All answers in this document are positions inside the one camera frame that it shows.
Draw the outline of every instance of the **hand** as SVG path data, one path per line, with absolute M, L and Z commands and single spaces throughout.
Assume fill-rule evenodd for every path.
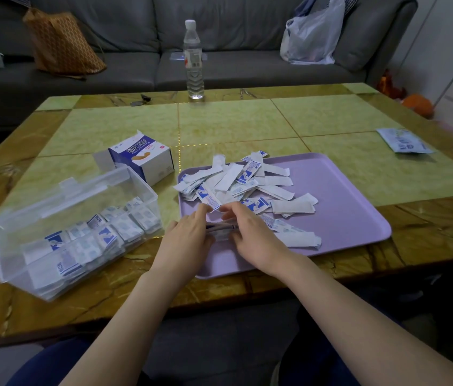
M 223 220 L 237 218 L 240 232 L 232 232 L 237 251 L 253 266 L 268 275 L 275 276 L 280 261 L 292 252 L 284 245 L 264 221 L 240 202 L 231 202 L 219 208 Z
M 205 218 L 211 210 L 210 206 L 200 204 L 191 215 L 182 217 L 179 222 L 171 221 L 150 271 L 162 272 L 171 283 L 178 284 L 179 289 L 189 283 L 214 243 L 214 238 L 205 233 Z

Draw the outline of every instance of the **purple tray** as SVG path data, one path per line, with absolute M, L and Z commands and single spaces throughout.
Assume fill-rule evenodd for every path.
M 291 248 L 306 256 L 339 251 L 354 246 L 385 240 L 391 236 L 391 227 L 384 217 L 355 188 L 345 175 L 327 156 L 319 153 L 304 153 L 290 156 L 265 158 L 264 162 L 289 168 L 294 185 L 284 187 L 294 192 L 295 198 L 309 192 L 319 203 L 314 214 L 294 214 L 288 219 L 281 215 L 268 213 L 295 227 L 314 232 L 322 239 L 319 250 L 311 247 Z M 207 167 L 185 169 L 178 175 L 191 175 Z M 262 194 L 254 192 L 250 198 Z M 192 214 L 199 200 L 188 202 L 179 194 L 180 215 Z M 207 216 L 209 222 L 221 220 L 221 213 L 215 211 Z M 198 279 L 234 274 L 255 269 L 236 252 L 230 241 L 216 242 L 210 248 L 205 264 L 198 272 Z

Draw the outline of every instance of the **plastic bottle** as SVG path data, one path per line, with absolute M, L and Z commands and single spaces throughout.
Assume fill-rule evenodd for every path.
M 184 62 L 187 73 L 187 92 L 191 99 L 202 99 L 205 87 L 201 73 L 201 42 L 196 32 L 196 22 L 186 20 L 187 32 L 184 37 Z

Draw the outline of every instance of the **cardboard box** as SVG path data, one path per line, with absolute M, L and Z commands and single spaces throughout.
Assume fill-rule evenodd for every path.
M 174 172 L 171 149 L 144 135 L 139 130 L 133 137 L 94 154 L 103 171 L 114 169 L 114 163 L 126 164 L 153 186 Z

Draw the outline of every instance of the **bottle label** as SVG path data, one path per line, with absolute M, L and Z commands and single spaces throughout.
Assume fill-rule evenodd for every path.
M 191 69 L 201 67 L 201 50 L 184 51 L 185 68 Z

